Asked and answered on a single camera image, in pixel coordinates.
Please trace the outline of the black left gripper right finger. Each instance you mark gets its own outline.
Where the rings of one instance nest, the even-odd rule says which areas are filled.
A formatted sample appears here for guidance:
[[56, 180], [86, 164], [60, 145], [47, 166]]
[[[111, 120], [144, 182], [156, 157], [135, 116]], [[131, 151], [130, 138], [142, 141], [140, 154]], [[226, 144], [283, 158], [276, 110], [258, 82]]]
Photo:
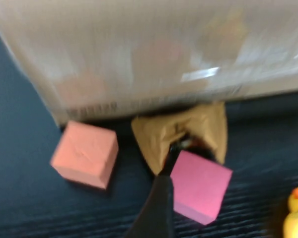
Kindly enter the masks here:
[[168, 215], [167, 215], [167, 231], [168, 238], [175, 238], [175, 229], [173, 223], [173, 205], [174, 205], [174, 187], [170, 177], [174, 164], [176, 162], [176, 149], [170, 149], [166, 159], [166, 176], [168, 178]]

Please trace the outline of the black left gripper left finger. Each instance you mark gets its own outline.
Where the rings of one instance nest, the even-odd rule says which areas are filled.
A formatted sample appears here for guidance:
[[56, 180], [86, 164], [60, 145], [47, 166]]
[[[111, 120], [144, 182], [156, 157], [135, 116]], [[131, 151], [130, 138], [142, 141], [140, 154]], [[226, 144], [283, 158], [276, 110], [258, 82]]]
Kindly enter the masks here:
[[141, 212], [134, 221], [132, 227], [125, 234], [126, 238], [168, 237], [166, 221], [168, 215], [168, 192], [168, 178], [166, 176], [165, 161], [161, 172], [153, 181], [150, 194]]

